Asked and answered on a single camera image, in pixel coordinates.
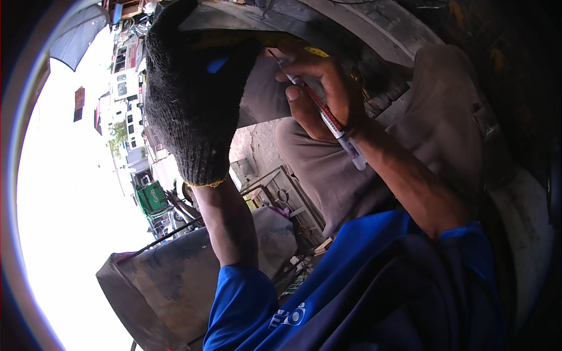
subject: knee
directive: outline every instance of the knee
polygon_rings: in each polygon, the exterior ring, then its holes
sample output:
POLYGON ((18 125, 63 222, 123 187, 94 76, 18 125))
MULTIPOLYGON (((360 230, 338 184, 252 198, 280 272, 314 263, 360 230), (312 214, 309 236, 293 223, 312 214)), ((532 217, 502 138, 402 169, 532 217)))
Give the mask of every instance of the knee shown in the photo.
POLYGON ((468 72, 474 78, 475 72, 464 51, 454 45, 429 44, 416 52, 414 71, 423 70, 434 78, 449 76, 460 71, 468 72))
POLYGON ((282 155, 286 154, 296 145, 296 141, 301 137, 302 132, 304 132, 304 129, 293 117, 282 119, 275 126, 274 138, 277 150, 282 155))

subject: umbrella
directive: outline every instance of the umbrella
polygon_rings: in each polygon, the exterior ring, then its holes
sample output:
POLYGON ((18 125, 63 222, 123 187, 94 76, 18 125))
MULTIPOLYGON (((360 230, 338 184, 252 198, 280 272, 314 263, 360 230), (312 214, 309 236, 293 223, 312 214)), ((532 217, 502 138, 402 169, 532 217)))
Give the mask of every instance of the umbrella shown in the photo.
POLYGON ((109 22, 107 10, 96 4, 73 14, 59 30, 57 39, 51 46, 51 57, 76 71, 96 35, 109 22))

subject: person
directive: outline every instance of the person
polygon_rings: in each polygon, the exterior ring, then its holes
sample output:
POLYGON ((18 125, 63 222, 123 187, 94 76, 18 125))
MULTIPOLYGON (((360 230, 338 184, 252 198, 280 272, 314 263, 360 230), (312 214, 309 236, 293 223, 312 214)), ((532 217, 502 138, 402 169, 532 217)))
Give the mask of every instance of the person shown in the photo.
POLYGON ((259 270, 250 210, 228 176, 259 45, 186 53, 177 25, 196 5, 173 3, 147 34, 145 109, 192 186, 221 266, 203 349, 501 348, 492 251, 474 221, 491 111, 467 56, 450 45, 420 49, 408 108, 384 130, 367 118, 359 87, 336 60, 279 44, 290 62, 277 80, 316 77, 368 162, 355 169, 305 91, 286 88, 292 117, 278 124, 275 142, 335 240, 279 306, 259 270), (227 59, 210 71, 213 57, 227 59), (403 209, 381 212, 392 196, 403 209))

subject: paint marker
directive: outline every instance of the paint marker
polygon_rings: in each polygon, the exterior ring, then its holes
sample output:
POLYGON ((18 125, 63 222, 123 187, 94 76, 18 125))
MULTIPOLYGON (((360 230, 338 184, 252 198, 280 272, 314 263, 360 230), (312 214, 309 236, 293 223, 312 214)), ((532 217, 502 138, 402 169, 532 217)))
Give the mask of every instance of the paint marker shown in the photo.
MULTIPOLYGON (((275 57, 275 59, 277 60, 277 64, 279 65, 279 68, 282 69, 283 60, 275 56, 275 54, 271 50, 268 51, 273 57, 275 57)), ((290 74, 285 74, 285 75, 291 81, 291 83, 300 85, 303 88, 305 88, 306 92, 310 95, 310 97, 316 104, 316 107, 318 109, 318 112, 320 112, 320 116, 322 117, 322 120, 324 121, 324 123, 326 123, 328 129, 332 132, 336 140, 346 151, 349 157, 351 157, 351 161, 353 162, 355 167, 360 171, 364 170, 365 165, 367 163, 365 156, 363 156, 361 150, 359 150, 357 144, 355 144, 353 139, 349 138, 346 135, 346 132, 343 130, 342 126, 336 120, 334 115, 330 112, 330 109, 328 108, 328 106, 326 106, 324 101, 320 99, 320 97, 312 90, 312 88, 308 84, 305 83, 305 81, 300 76, 293 76, 290 74)))

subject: knitted glove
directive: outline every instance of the knitted glove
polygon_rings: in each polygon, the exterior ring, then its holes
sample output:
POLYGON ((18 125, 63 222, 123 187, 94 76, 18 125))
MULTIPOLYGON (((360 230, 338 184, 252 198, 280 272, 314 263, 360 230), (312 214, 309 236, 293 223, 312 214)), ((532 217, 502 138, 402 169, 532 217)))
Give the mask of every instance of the knitted glove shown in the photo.
POLYGON ((146 35, 144 110, 182 178, 193 186, 217 186, 228 173, 240 100, 261 46, 248 40, 232 48, 189 51, 192 39, 178 26, 196 6, 197 0, 168 5, 146 35), (212 73, 210 64, 217 59, 226 62, 212 73))

